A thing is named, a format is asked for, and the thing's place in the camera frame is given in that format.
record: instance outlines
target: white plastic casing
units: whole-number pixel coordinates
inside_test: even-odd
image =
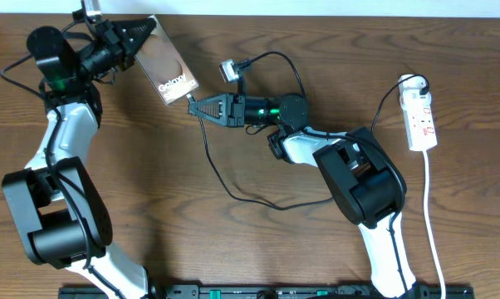
[[[326,136],[326,132],[320,132],[307,126],[304,131],[312,134]],[[309,164],[311,166],[318,167],[316,165],[315,158],[313,154],[319,149],[326,145],[334,145],[338,142],[344,142],[340,136],[346,135],[343,133],[330,133],[327,136],[329,138],[310,136],[303,131],[298,131],[294,134],[290,134],[286,139],[282,141],[283,149],[289,160],[294,164]],[[354,145],[354,150],[359,151],[359,146]],[[359,166],[356,161],[353,161],[350,165],[351,169]]]
[[[87,151],[90,148],[91,139],[98,128],[93,111],[91,111],[89,105],[82,103],[60,105],[57,109],[60,111],[63,121],[51,149],[51,152],[54,154],[51,157],[51,162],[55,164],[61,159],[78,156],[82,163],[86,164]],[[49,120],[49,124],[43,136],[42,143],[37,149],[34,158],[25,166],[26,169],[36,170],[47,167],[44,149],[47,147],[52,131],[56,126],[55,111],[51,110],[47,114],[47,119]]]
[[[400,81],[410,76],[412,75],[403,75]],[[400,84],[400,105],[403,109],[409,149],[413,151],[428,150],[437,144],[431,113],[431,93],[423,96],[419,93],[425,85],[425,79],[420,76]]]
[[[396,261],[394,244],[390,236],[390,219],[394,214],[381,219],[377,223],[377,228],[369,229],[363,224],[359,225],[360,233],[365,240],[366,251],[372,266],[372,283],[374,287],[387,298],[399,297],[405,293],[400,273],[398,272],[398,262]],[[410,271],[405,253],[405,245],[401,234],[401,218],[398,215],[392,227],[395,231],[396,246],[400,255],[400,265],[403,271],[407,290],[413,287],[416,282],[414,274]]]
[[[76,272],[98,286],[109,299],[118,299],[114,292],[102,284],[96,277],[82,269],[86,260],[73,262],[66,269]],[[91,265],[112,286],[120,290],[125,298],[144,298],[149,293],[146,270],[132,262],[115,243],[106,247],[104,257],[93,257]]]

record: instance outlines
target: black mounting rail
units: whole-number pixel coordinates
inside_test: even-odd
[[[166,287],[166,299],[381,299],[370,284],[347,284],[338,287],[198,287],[176,285]],[[106,299],[95,287],[63,287],[58,299]],[[439,299],[440,288],[416,284],[407,299]],[[447,299],[474,299],[472,287],[446,287]]]

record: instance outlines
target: black cable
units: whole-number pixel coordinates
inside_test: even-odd
[[[255,135],[259,132],[261,132],[262,130],[265,130],[266,128],[268,128],[270,125],[262,125],[259,127],[259,129],[257,129],[255,132],[248,132],[248,129],[250,129],[252,126],[251,125],[247,125],[247,127],[244,129],[245,132],[247,132],[247,135]]]
[[[77,39],[87,42],[93,42],[93,38],[91,35],[84,32],[63,32],[63,36],[65,39]]]
[[[84,264],[83,269],[87,269],[91,265],[91,245],[90,245],[90,240],[89,240],[89,234],[86,229],[86,221],[85,219],[81,216],[81,212],[76,206],[75,201],[72,199],[71,195],[67,191],[66,187],[63,185],[61,180],[58,178],[58,174],[56,171],[55,165],[52,164],[51,162],[51,156],[53,153],[51,152],[52,146],[54,145],[54,141],[56,139],[56,134],[58,133],[58,130],[60,129],[61,122],[62,122],[62,117],[60,111],[54,107],[53,110],[56,113],[56,125],[52,129],[51,132],[51,137],[49,137],[49,140],[47,141],[47,147],[43,150],[45,153],[45,162],[47,164],[47,169],[49,169],[49,173],[51,174],[52,179],[54,180],[56,186],[58,189],[61,191],[61,193],[64,195],[64,199],[66,200],[67,204],[71,207],[71,210],[75,214],[76,220],[81,226],[81,231],[82,234],[84,235],[84,241],[85,241],[85,246],[86,246],[86,263]]]
[[[111,72],[111,80],[110,81],[103,81],[100,78],[93,78],[93,80],[101,83],[101,84],[109,84],[109,85],[114,85],[115,84],[115,72],[112,70]]]
[[[206,129],[203,126],[203,122],[202,122],[201,118],[199,118],[199,121],[200,121],[200,127],[202,128],[203,145],[204,145],[204,148],[206,149],[206,157],[208,157],[208,161],[211,164],[211,167],[213,168],[213,171],[217,175],[217,178],[220,181],[220,184],[224,187],[224,190],[226,190],[226,192],[228,193],[228,195],[232,199],[235,199],[235,200],[238,200],[238,201],[241,201],[241,202],[244,202],[244,203],[257,203],[257,204],[261,204],[261,205],[264,205],[265,207],[273,208],[273,209],[275,209],[277,211],[287,211],[287,210],[290,210],[292,208],[300,208],[300,207],[306,207],[306,206],[315,205],[315,204],[329,203],[330,201],[333,200],[333,198],[330,198],[330,199],[324,199],[324,200],[319,200],[319,201],[310,202],[310,203],[297,203],[297,204],[293,204],[293,205],[286,206],[286,207],[279,207],[279,206],[277,206],[274,203],[264,203],[264,202],[261,202],[261,201],[255,200],[255,199],[241,199],[241,198],[239,198],[237,196],[234,196],[230,192],[230,190],[228,189],[228,187],[226,186],[226,184],[224,183],[223,178],[220,176],[220,173],[217,170],[217,167],[215,167],[215,164],[211,160],[211,156],[209,155],[208,137],[206,136]]]
[[[100,283],[102,283],[103,286],[109,288],[112,292],[114,292],[114,295],[119,298],[119,299],[125,299],[125,295],[116,287],[112,286],[111,283],[109,283],[100,273],[98,273],[97,270],[93,268],[93,266],[90,266],[87,268],[87,271],[93,275],[96,279],[99,280]]]
[[[420,90],[420,95],[425,95],[425,94],[427,94],[429,92],[429,80],[427,80],[427,78],[425,76],[420,75],[420,74],[413,74],[412,76],[408,76],[407,78],[403,79],[402,81],[399,81],[398,83],[396,83],[394,86],[392,86],[392,88],[390,88],[389,92],[387,92],[385,94],[385,96],[383,96],[383,100],[381,100],[380,106],[379,106],[379,108],[377,108],[377,112],[375,113],[374,121],[372,121],[372,127],[370,129],[370,132],[372,132],[372,134],[374,134],[375,123],[377,122],[377,118],[380,117],[381,108],[383,108],[383,103],[385,102],[387,96],[389,96],[389,94],[392,91],[394,91],[394,89],[396,89],[396,87],[398,87],[401,83],[407,81],[408,79],[412,79],[414,77],[417,77],[417,76],[422,77],[425,80],[425,87],[423,87]]]
[[[14,81],[14,80],[12,80],[12,79],[8,78],[8,77],[5,75],[5,73],[6,73],[7,71],[10,71],[12,68],[14,68],[14,67],[16,67],[16,66],[19,66],[20,64],[22,64],[23,62],[25,62],[25,61],[27,61],[27,60],[29,60],[29,59],[31,59],[31,58],[32,58],[32,54],[29,54],[29,55],[27,55],[27,56],[23,57],[22,59],[20,59],[20,60],[18,60],[18,61],[16,61],[16,62],[14,62],[14,63],[13,63],[13,64],[11,64],[10,66],[7,66],[7,67],[3,68],[3,69],[0,71],[0,76],[1,76],[1,77],[2,77],[2,78],[6,81],[6,82],[11,83],[11,84],[13,84],[13,85],[15,85],[15,86],[17,86],[17,87],[21,87],[21,88],[22,88],[22,89],[24,89],[25,91],[28,91],[28,92],[32,93],[33,95],[35,95],[35,96],[39,97],[40,99],[45,100],[45,96],[42,96],[42,94],[40,94],[39,92],[34,91],[32,88],[30,88],[30,87],[28,87],[28,86],[25,86],[25,85],[23,85],[23,84],[21,84],[21,83],[19,83],[19,82],[17,82],[17,81]]]
[[[80,187],[78,187],[75,183],[73,183],[73,181],[71,181],[65,175],[63,175],[61,173],[58,173],[58,178],[60,178],[66,184],[68,184],[69,186],[71,186],[76,192],[78,192],[78,194],[81,195],[81,197],[83,197],[84,199],[86,199],[86,194],[84,193],[84,191]]]
[[[396,183],[398,184],[398,188],[400,189],[400,197],[401,197],[401,205],[398,207],[398,209],[394,212],[394,215],[390,218],[390,224],[389,224],[389,233],[390,233],[390,238],[392,239],[392,246],[394,247],[394,254],[396,256],[396,262],[398,264],[398,272],[400,273],[400,278],[401,282],[403,283],[404,287],[404,292],[407,293],[407,283],[405,282],[405,277],[403,275],[403,270],[401,268],[401,261],[400,261],[400,254],[398,253],[398,244],[395,239],[395,230],[394,230],[394,221],[398,218],[400,215],[401,211],[403,210],[404,204],[405,204],[405,191],[403,184],[401,183],[401,179],[397,174],[397,171],[395,167],[392,166],[392,164],[389,162],[389,157],[385,154],[385,152],[377,145],[372,144],[369,141],[362,140],[356,137],[351,137],[351,136],[344,136],[344,135],[321,135],[321,134],[315,134],[308,132],[307,130],[303,130],[303,132],[309,136],[313,137],[319,137],[319,138],[337,138],[337,139],[342,139],[342,140],[347,140],[350,142],[358,143],[361,145],[369,146],[372,149],[374,149],[382,158],[383,158],[383,163],[385,163],[385,166],[389,169],[390,173],[394,177]]]
[[[74,22],[69,23],[67,26],[65,26],[63,29],[61,29],[61,33],[67,32],[69,29],[73,28],[76,24],[79,24],[79,23],[81,23],[81,22],[74,21]]]
[[[289,65],[292,68],[292,71],[294,71],[294,76],[297,77],[298,85],[300,86],[300,90],[301,90],[301,95],[303,96],[304,99],[306,99],[306,89],[303,87],[303,84],[301,83],[300,74],[298,74],[298,70],[294,66],[294,63],[292,63],[291,59],[289,57],[287,57],[287,55],[285,55],[279,51],[268,51],[268,52],[264,52],[260,56],[257,56],[255,58],[251,59],[248,64],[254,63],[255,61],[258,61],[261,58],[268,56],[268,55],[271,55],[271,54],[279,55],[279,56],[285,58],[285,60],[289,63]]]

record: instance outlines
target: white wall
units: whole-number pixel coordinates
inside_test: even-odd
[[[103,13],[500,17],[500,0],[100,0]],[[69,13],[80,0],[0,0],[0,12]]]

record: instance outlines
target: white power strip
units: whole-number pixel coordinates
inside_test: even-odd
[[[439,255],[434,246],[433,229],[429,220],[429,159],[427,150],[436,144],[434,133],[433,114],[431,113],[431,93],[420,95],[422,88],[427,82],[422,76],[403,75],[400,77],[400,105],[405,118],[405,129],[407,129],[407,140],[409,149],[424,153],[425,186],[424,186],[424,218],[431,253],[433,254],[434,266],[439,276],[441,299],[446,298],[446,286],[444,275],[440,266]]]
[[[400,81],[411,76],[403,75]],[[428,150],[437,144],[430,106],[431,93],[420,95],[420,90],[426,84],[421,76],[412,77],[400,84],[400,105],[405,118],[409,149],[413,151]]]

